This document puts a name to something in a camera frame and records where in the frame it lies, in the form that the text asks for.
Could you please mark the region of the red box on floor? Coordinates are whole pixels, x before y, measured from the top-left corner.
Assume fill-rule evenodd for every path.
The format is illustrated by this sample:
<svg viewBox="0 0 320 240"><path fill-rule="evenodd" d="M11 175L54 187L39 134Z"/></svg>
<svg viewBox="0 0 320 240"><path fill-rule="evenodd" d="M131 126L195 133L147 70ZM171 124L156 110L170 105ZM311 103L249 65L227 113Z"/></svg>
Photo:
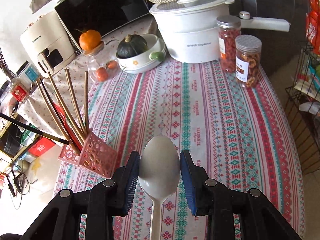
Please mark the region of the red box on floor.
<svg viewBox="0 0 320 240"><path fill-rule="evenodd" d="M48 150L50 150L53 146L55 146L55 143L53 141L47 138L41 138L33 146L31 146L31 148L29 148L28 152L32 155L40 157Z"/></svg>

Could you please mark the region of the white electric cooking pot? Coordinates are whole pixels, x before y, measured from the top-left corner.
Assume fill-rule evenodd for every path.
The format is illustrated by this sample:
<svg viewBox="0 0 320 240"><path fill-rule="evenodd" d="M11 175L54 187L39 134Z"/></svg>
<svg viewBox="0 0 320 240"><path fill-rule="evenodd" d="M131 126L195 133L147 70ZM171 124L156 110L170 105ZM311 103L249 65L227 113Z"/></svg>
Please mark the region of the white electric cooking pot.
<svg viewBox="0 0 320 240"><path fill-rule="evenodd" d="M234 0L176 0L155 4L150 14L171 57L183 63L217 60L219 29L217 18L229 15Z"/></svg>

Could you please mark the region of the black chopstick gold end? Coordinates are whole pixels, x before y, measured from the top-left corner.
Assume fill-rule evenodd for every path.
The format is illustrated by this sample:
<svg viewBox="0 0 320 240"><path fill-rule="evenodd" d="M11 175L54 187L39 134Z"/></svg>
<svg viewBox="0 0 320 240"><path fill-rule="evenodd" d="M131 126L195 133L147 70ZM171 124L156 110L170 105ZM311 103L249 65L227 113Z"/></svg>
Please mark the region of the black chopstick gold end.
<svg viewBox="0 0 320 240"><path fill-rule="evenodd" d="M46 132L43 132L43 131L38 130L36 128L33 128L33 127L29 126L29 125L26 125L26 124L24 124L24 123L22 123L20 121L15 120L14 118L11 118L11 117L3 114L3 113L0 113L0 117L5 119L5 120L7 120L8 122L10 122L12 124L15 124L18 127L21 127L23 129L27 129L27 130L29 130L29 131L31 131L31 132L33 132L35 134L38 134L38 135L40 135L42 137L45 137L47 139L50 139L50 140L53 140L53 141L56 141L56 142L63 143L65 145L69 145L69 141L68 140L64 140L64 139L55 137L55 136L50 135L50 134L48 134Z"/></svg>

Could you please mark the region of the dark wooden chopstick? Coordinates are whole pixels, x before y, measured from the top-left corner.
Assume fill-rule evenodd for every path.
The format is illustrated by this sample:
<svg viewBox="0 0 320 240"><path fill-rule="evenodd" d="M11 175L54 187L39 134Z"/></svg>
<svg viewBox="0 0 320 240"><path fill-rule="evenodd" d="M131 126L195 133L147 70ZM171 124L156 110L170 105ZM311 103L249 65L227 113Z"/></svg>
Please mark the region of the dark wooden chopstick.
<svg viewBox="0 0 320 240"><path fill-rule="evenodd" d="M52 116L52 119L56 123L56 126L60 130L61 134L65 137L65 140L71 142L71 137L68 133L68 130L66 128L66 124L62 116L60 115L58 109L56 108L56 104L52 100L51 96L49 95L42 79L37 80L37 85L40 90L40 93L45 101L45 104L48 108L49 113Z"/></svg>

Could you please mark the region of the jar of red dried fruit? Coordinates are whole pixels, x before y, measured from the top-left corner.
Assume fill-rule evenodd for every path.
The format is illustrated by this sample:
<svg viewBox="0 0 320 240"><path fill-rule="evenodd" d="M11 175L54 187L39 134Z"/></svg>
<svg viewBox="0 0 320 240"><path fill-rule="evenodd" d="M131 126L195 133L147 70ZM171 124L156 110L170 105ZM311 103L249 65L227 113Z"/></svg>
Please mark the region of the jar of red dried fruit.
<svg viewBox="0 0 320 240"><path fill-rule="evenodd" d="M235 72L235 39L241 35L240 18L232 15L219 16L217 19L220 66L225 72Z"/></svg>

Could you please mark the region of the white oval baking dish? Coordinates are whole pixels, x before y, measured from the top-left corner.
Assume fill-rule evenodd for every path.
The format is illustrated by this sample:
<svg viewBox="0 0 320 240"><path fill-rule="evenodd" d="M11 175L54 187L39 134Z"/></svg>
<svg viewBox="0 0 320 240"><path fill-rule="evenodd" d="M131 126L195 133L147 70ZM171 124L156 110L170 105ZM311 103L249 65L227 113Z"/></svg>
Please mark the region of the white oval baking dish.
<svg viewBox="0 0 320 240"><path fill-rule="evenodd" d="M134 57L121 59L117 57L120 68L130 74L139 74L160 65L166 57L167 48L162 38L153 34L144 34L148 50Z"/></svg>

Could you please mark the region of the long light wooden chopstick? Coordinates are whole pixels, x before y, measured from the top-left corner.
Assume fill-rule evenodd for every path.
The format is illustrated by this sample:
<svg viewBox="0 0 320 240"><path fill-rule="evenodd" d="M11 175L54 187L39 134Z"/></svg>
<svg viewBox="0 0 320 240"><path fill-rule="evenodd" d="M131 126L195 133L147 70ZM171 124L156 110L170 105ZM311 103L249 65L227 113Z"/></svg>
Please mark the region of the long light wooden chopstick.
<svg viewBox="0 0 320 240"><path fill-rule="evenodd" d="M49 75L49 79L50 79L50 81L52 83L53 89L55 91L55 95L57 97L57 100L58 100L60 106L65 111L65 114L66 114L66 116L67 116L67 118L68 118L68 120L69 120L69 122L71 124L73 132L75 133L78 141L80 142L80 145L83 146L84 145L84 135L82 134L78 124L75 122L73 116L71 115L69 109L67 108L67 105L66 105L65 101L63 100L63 98L62 98L62 96L61 96L61 94L60 94L60 92L59 92L59 90L58 90L53 78L52 78L52 75L50 73L48 73L48 75Z"/></svg>

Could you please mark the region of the microwave oven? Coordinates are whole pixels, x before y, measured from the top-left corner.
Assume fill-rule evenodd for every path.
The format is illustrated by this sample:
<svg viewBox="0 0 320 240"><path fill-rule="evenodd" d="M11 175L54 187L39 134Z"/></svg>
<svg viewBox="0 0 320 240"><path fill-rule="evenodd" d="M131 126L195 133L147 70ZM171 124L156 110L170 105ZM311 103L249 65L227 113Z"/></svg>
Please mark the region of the microwave oven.
<svg viewBox="0 0 320 240"><path fill-rule="evenodd" d="M147 0L61 0L55 7L78 50L80 35L96 30L102 37L149 13Z"/></svg>

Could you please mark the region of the long wooden chopstick leaning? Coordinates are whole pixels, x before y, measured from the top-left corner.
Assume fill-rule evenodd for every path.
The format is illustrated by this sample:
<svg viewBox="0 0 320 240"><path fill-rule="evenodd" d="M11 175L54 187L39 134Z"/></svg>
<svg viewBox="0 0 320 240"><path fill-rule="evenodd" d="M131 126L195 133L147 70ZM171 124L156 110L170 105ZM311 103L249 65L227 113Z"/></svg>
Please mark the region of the long wooden chopstick leaning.
<svg viewBox="0 0 320 240"><path fill-rule="evenodd" d="M69 92L70 92L70 95L71 95L71 98L72 98L72 103L73 103L73 106L74 106L74 109L75 109L75 113L76 113L78 122L80 124L81 132L84 135L84 137L86 137L87 132L86 132L84 123L82 121L82 117L81 117L81 114L80 114L78 102L76 100L75 91L74 91L73 84L72 84L70 71L69 71L68 68L65 69L65 75L66 75L66 79L67 79L67 83L68 83Z"/></svg>

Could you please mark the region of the cream air fryer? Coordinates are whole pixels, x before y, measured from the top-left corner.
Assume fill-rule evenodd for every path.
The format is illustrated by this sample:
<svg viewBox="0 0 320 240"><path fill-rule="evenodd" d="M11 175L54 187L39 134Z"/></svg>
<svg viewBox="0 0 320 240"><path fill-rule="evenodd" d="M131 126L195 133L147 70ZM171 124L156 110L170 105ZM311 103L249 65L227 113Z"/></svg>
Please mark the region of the cream air fryer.
<svg viewBox="0 0 320 240"><path fill-rule="evenodd" d="M20 41L40 74L48 78L76 57L75 49L57 13L49 12L20 35Z"/></svg>

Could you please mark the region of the red silicone spatula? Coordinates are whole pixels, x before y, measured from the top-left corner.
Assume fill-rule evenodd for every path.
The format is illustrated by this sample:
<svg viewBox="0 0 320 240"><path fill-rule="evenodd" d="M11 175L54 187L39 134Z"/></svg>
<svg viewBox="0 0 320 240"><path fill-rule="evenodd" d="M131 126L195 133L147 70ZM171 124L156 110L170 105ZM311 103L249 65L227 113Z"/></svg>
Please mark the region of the red silicone spatula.
<svg viewBox="0 0 320 240"><path fill-rule="evenodd" d="M80 142L78 141L75 133L73 132L73 130L69 126L63 109L59 105L57 105L56 103L53 103L53 105L54 105L56 114L59 115L59 118L60 118L61 122L63 123L63 126L64 126L69 138L71 139L72 143L78 148L78 151L81 152L82 146L81 146Z"/></svg>

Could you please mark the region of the jar of dried fruit rings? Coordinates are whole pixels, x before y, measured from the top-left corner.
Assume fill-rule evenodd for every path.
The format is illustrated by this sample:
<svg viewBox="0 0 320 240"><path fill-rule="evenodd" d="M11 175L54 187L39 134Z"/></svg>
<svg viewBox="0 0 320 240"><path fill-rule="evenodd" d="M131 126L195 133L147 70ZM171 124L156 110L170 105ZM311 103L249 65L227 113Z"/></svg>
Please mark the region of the jar of dried fruit rings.
<svg viewBox="0 0 320 240"><path fill-rule="evenodd" d="M244 88L253 88L258 82L262 42L252 35L235 39L235 76Z"/></svg>

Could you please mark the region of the red snack packets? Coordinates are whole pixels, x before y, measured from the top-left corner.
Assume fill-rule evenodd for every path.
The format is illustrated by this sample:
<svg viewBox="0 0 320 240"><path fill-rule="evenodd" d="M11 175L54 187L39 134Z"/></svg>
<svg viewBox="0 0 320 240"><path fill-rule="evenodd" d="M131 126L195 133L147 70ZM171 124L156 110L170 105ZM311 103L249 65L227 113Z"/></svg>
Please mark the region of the red snack packets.
<svg viewBox="0 0 320 240"><path fill-rule="evenodd" d="M312 51L319 55L319 0L307 0L309 12L306 15L306 39L311 43Z"/></svg>

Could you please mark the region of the dark green squash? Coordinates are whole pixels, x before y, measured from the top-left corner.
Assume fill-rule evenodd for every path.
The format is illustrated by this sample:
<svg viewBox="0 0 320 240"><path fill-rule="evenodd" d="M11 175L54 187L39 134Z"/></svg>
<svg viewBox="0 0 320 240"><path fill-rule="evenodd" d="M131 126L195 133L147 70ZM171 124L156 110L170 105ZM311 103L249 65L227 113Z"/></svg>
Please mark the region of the dark green squash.
<svg viewBox="0 0 320 240"><path fill-rule="evenodd" d="M140 55L148 50L145 38L140 35L127 35L118 45L116 56L120 59L128 59Z"/></svg>

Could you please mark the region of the white plastic spoon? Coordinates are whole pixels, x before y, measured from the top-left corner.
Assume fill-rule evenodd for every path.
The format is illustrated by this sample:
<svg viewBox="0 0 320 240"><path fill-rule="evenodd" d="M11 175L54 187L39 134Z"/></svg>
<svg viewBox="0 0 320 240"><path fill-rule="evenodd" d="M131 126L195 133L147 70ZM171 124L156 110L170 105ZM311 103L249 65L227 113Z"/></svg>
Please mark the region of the white plastic spoon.
<svg viewBox="0 0 320 240"><path fill-rule="evenodd" d="M138 179L152 200L150 239L160 239L163 203L176 192L180 180L179 156L169 138L159 135L147 143L140 158Z"/></svg>

